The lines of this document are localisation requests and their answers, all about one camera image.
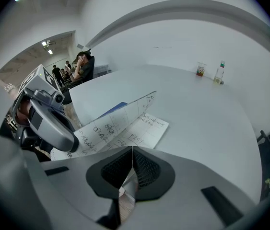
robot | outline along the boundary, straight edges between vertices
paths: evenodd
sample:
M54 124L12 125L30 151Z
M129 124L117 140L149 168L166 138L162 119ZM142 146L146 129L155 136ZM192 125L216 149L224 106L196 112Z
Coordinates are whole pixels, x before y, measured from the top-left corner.
M40 163L21 146L41 139L61 151L79 142L62 109L63 95L40 65L22 83L29 122L15 140L0 136L0 214L21 229L231 229L249 228L254 203L203 164L156 149L122 147L75 159ZM136 205L121 224L118 190L138 178Z

white table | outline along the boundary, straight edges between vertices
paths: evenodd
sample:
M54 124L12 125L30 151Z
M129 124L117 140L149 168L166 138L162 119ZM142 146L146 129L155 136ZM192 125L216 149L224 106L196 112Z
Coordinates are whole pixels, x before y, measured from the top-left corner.
M198 161L259 203L262 171L250 121L229 87L185 70L145 65L70 90L82 125L152 91L148 113L169 123L157 150Z

black mesh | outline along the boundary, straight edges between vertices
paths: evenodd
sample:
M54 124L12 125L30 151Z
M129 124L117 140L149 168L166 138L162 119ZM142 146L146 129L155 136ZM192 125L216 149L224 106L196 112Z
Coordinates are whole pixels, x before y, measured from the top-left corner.
M139 189L153 183L160 175L160 166L134 150L133 168L138 178Z
M101 170L101 176L115 188L120 188L131 169L132 150L105 165Z

gray plastic part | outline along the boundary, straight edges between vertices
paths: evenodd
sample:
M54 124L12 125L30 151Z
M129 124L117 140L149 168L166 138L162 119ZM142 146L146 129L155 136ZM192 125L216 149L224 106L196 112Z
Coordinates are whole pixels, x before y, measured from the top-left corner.
M153 149L140 149L171 164L175 182L161 198L136 202L120 230L223 229L221 219L201 192L210 186L215 186L243 214L255 207L245 193L205 165Z
M61 94L58 91L55 91L52 95L50 95L49 93L47 93L44 90L36 90L35 92L31 91L28 88L24 89L24 92L31 97L32 99L35 99L37 101L41 101L42 103L49 105L50 107L53 107L55 109L58 109L60 111L63 111L63 107L62 107L62 102L64 99L64 95ZM60 96L61 97L61 101L57 102L56 101L56 97Z
M0 209L21 229L52 229L49 217L32 187L23 151L0 136Z
M41 105L38 101L31 99L30 103L32 107L40 115L42 120L38 126L34 126L33 122L30 122L30 128L43 140L51 144L53 147L69 152L73 149L77 140L72 130L67 129L57 118L53 115L53 109L46 105ZM56 112L58 115L63 116L68 122L72 124L72 121L66 117L63 113Z
M67 167L69 169L68 171L49 176L47 184L50 184L51 190L56 191L56 194L65 198L77 212L80 212L93 221L97 221L101 217L109 214L113 200L96 195L86 181L86 172L93 164L123 149L124 148L113 149L108 152L74 159L44 162L41 163L41 166L44 171L62 166ZM42 186L39 189L36 188L37 193L44 194L44 188L47 188L47 186Z

person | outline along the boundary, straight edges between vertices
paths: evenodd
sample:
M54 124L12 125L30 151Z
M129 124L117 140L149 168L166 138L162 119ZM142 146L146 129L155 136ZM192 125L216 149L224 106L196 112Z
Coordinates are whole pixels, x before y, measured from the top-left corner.
M59 86L62 88L62 84L64 84L64 80L60 74L60 69L56 67L56 65L53 66L53 77L57 80Z
M61 74L62 74L63 80L67 81L70 79L69 74L63 68L61 68Z
M79 52L74 62L77 61L77 67L75 69L74 75L72 75L71 70L66 67L71 81L82 79L83 82L87 82L93 79L94 70L94 56L91 56L90 50Z
M71 70L71 68L72 68L72 66L71 66L71 64L69 63L68 60L66 61L66 67L68 67L70 70Z

